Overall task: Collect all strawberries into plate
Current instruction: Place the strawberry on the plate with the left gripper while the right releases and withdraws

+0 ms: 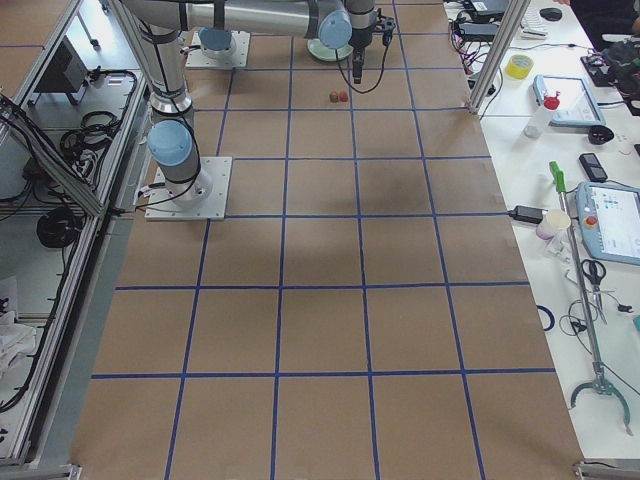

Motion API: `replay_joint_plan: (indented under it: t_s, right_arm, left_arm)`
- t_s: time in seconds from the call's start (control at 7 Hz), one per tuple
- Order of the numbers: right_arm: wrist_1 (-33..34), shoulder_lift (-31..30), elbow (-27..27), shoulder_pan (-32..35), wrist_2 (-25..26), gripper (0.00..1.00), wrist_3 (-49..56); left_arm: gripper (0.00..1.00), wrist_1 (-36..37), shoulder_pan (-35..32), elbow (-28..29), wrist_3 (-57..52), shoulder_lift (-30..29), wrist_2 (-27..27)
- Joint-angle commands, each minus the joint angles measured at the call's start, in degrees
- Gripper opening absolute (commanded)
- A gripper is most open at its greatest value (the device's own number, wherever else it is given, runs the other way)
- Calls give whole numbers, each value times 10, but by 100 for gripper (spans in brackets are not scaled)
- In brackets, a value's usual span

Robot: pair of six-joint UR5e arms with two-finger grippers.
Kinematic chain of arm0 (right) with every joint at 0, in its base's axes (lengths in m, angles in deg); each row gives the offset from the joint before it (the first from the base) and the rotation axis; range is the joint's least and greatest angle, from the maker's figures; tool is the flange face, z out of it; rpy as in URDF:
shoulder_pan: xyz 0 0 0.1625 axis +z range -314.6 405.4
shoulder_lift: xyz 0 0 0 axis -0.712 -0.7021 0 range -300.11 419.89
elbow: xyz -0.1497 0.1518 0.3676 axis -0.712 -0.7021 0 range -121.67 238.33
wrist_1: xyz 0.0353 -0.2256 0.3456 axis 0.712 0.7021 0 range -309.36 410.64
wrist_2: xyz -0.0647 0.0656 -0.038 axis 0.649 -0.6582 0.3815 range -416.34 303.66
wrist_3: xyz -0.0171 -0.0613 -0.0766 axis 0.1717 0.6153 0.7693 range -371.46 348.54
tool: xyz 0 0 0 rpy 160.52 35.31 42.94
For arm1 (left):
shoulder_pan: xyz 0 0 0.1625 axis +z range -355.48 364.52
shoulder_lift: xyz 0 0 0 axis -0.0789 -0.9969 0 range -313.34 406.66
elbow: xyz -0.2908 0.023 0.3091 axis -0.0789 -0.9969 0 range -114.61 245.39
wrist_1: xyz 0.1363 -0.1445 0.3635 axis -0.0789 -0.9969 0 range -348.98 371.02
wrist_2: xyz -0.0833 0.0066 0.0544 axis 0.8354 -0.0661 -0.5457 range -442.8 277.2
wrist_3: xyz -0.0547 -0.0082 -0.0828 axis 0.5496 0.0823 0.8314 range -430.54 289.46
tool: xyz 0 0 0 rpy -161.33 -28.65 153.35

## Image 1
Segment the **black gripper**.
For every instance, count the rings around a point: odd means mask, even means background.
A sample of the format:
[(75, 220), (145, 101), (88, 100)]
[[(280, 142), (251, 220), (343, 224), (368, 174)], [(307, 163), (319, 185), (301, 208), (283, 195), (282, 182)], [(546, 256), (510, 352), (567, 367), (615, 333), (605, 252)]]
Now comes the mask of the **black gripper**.
[(352, 79), (362, 82), (363, 55), (373, 41), (374, 33), (383, 35), (383, 44), (388, 46), (395, 30), (395, 19), (385, 16), (374, 0), (345, 0), (344, 6), (349, 14), (352, 35), (349, 44), (353, 48)]

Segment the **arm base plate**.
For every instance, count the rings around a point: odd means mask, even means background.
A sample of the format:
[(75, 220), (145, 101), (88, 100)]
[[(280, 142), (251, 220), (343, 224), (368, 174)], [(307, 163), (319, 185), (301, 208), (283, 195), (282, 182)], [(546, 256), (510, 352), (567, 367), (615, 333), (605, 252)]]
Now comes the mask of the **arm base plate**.
[(223, 220), (226, 214), (233, 159), (201, 157), (201, 171), (192, 187), (167, 183), (160, 167), (155, 182), (163, 183), (151, 191), (150, 207), (145, 208), (148, 221)]
[(183, 49), (186, 54), (185, 66), (192, 70), (232, 70), (246, 67), (250, 34), (232, 31), (230, 46), (224, 50), (203, 47), (198, 32), (193, 34), (192, 44)]

